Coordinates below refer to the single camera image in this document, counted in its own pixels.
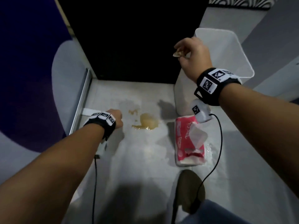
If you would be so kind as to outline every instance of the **wire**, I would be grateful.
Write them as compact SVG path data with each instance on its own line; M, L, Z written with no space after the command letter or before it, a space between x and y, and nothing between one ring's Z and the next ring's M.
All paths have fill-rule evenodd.
M220 156L221 156L221 151L222 151L222 140L223 140L223 138L222 138L222 128L221 128L220 121L219 121L218 117L217 117L215 114L209 114L209 116L215 116L216 119L218 120L218 123L219 123L220 134L221 134L220 152L219 152L219 157L218 157L218 160L217 160L217 162L216 162L216 164L215 164L215 167L214 167L214 168L212 169L212 171L211 171L211 172L204 178L204 180L201 182L200 186L198 187L197 195L198 195L198 192L199 192L200 187L204 184L204 181L205 181L205 180L207 179L207 177L209 177L210 174L216 169L216 167L217 167L217 165L218 165L218 163L219 163Z
M95 191L97 189L97 158L95 156ZM94 199L92 203L92 224L95 223L95 191L94 191Z

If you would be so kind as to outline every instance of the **hand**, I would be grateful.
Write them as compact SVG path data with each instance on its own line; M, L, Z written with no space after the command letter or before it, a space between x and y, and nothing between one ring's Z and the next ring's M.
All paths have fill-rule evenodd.
M195 83L201 73L213 67L208 47L197 37L184 38L174 48L184 51L185 55L191 52L189 59L179 57L178 60L187 77Z
M115 122L116 122L115 129L121 128L123 126L123 121L121 120L123 115L121 111L116 109L109 109L107 112L109 112L115 118Z

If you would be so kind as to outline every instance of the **black wristband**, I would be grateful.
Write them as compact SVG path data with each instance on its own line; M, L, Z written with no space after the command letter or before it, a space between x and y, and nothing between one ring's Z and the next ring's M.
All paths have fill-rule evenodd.
M94 123L94 124L98 124L101 127L104 128L104 135L103 135L103 139L107 140L110 135L113 133L113 131L115 130L116 127L116 121L113 115L111 115L108 112L101 112L101 113L95 113L93 114L84 124L90 124L90 123Z
M219 106L219 96L222 89L230 83L240 83L239 77L230 71L217 68L205 70L197 79L197 89L194 95L204 103Z

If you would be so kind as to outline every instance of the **trash bin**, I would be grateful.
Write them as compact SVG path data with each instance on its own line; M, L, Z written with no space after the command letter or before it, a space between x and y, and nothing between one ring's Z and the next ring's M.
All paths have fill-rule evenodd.
M197 28L195 36L200 38L209 48L214 67L231 71L241 78L242 83L254 76L251 64L234 32L211 28ZM179 115L193 115L190 103L196 98L194 96L196 87L196 84L188 79L181 69L174 86L176 110Z

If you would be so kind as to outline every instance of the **forearm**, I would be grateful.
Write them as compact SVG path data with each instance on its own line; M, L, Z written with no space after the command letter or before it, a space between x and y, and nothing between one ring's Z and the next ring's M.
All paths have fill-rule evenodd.
M234 83L224 87L219 103L256 151L299 195L299 106Z
M60 223L88 171L104 129L88 124L0 186L1 223Z

